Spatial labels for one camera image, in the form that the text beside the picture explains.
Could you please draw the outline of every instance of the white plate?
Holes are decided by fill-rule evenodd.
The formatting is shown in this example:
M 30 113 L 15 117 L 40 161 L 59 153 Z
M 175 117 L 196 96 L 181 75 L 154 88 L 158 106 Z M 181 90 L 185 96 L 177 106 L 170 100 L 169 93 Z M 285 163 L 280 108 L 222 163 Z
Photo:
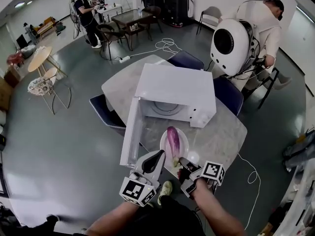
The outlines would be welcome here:
M 188 157 L 188 153 L 189 153 L 189 142 L 188 142 L 188 139 L 187 139 L 186 135 L 184 134 L 184 132 L 182 130 L 180 130 L 179 128 L 176 128 L 176 130 L 177 130 L 178 137 L 179 137 L 179 153 L 180 153 L 180 157 L 187 158 Z M 159 148 L 164 150 L 165 153 L 166 153 L 166 160 L 165 160 L 164 167 L 171 174 L 173 174 L 175 177 L 177 177 L 177 172 L 179 171 L 179 169 L 182 168 L 182 166 L 174 167 L 174 165 L 173 165 L 171 146 L 170 146 L 170 144 L 168 142 L 168 138 L 167 138 L 167 130 L 162 135 L 161 141 L 159 143 Z

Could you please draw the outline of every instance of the white table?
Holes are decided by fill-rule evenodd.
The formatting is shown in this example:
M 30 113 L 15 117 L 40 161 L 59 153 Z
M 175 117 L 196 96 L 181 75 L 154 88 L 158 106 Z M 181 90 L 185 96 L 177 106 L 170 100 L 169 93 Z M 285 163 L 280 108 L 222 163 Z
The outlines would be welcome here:
M 102 85 L 107 100 L 125 124 L 145 63 L 172 65 L 156 55 L 150 55 L 127 66 Z M 146 117 L 141 144 L 148 151 L 158 150 L 164 131 L 169 126 L 175 126 L 187 136 L 189 150 L 199 154 L 200 165 L 209 160 L 222 163 L 227 170 L 243 145 L 247 129 L 218 99 L 216 103 L 217 113 L 204 128 L 192 128 L 189 122 L 184 121 Z
M 108 18 L 108 22 L 110 22 L 110 19 L 116 15 L 118 15 L 118 13 L 122 13 L 123 12 L 123 6 L 121 4 L 115 4 L 114 5 L 107 5 L 105 6 L 105 8 L 98 10 L 97 12 L 102 15 L 104 21 L 106 22 L 106 17 Z

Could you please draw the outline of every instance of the white chair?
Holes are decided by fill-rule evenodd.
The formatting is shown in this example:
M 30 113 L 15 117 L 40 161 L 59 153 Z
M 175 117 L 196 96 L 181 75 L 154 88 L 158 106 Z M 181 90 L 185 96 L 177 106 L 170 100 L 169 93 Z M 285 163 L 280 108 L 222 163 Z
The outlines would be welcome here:
M 61 101 L 61 103 L 64 105 L 65 108 L 69 108 L 70 102 L 71 102 L 71 89 L 69 87 L 66 87 L 69 89 L 69 103 L 66 106 L 63 101 L 59 98 L 59 96 L 57 95 L 57 93 L 54 90 L 54 84 L 57 81 L 57 75 L 58 75 L 58 69 L 53 67 L 50 68 L 43 77 L 39 77 L 33 81 L 30 82 L 29 86 L 28 86 L 28 92 L 30 92 L 31 94 L 34 95 L 38 95 L 38 96 L 42 96 L 43 99 L 45 100 L 48 108 L 50 109 L 50 111 L 55 114 L 54 111 L 54 100 L 55 100 L 55 96 L 57 96 L 57 98 Z M 45 99 L 45 95 L 46 94 L 53 94 L 53 101 L 52 101 L 52 107 L 49 106 L 47 100 Z
M 201 28 L 202 28 L 201 24 L 202 23 L 208 24 L 210 28 L 215 30 L 219 24 L 219 18 L 221 16 L 222 16 L 221 11 L 216 7 L 210 6 L 208 9 L 204 10 L 200 16 L 199 26 L 198 26 L 196 35 L 198 34 L 199 28 L 200 28 L 200 32 L 201 32 Z

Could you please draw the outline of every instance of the black cap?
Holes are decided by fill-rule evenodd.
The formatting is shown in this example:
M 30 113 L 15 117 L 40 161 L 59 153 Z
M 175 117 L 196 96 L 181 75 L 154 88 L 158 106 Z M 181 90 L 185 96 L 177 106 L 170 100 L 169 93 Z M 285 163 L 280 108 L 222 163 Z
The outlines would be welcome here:
M 276 7 L 279 7 L 280 10 L 284 11 L 284 4 L 281 2 L 281 0 L 266 0 L 266 1 L 274 2 Z

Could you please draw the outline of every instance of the person's arm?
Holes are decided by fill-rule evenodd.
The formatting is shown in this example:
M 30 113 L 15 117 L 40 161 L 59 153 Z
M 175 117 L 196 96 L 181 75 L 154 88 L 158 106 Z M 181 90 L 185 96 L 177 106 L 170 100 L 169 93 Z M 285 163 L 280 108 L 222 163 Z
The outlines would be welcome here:
M 280 45 L 281 28 L 274 27 L 266 39 L 266 60 L 265 67 L 273 66 Z
M 123 202 L 117 208 L 96 220 L 85 232 L 88 236 L 116 235 L 133 218 L 139 206 Z
M 223 209 L 204 179 L 197 180 L 192 196 L 216 236 L 246 235 L 241 222 Z
M 85 9 L 84 7 L 79 8 L 79 11 L 80 11 L 82 14 L 85 14 L 85 13 L 90 12 L 90 11 L 92 11 L 92 10 L 94 10 L 94 7 L 93 7 L 93 8 L 88 8 L 88 9 Z

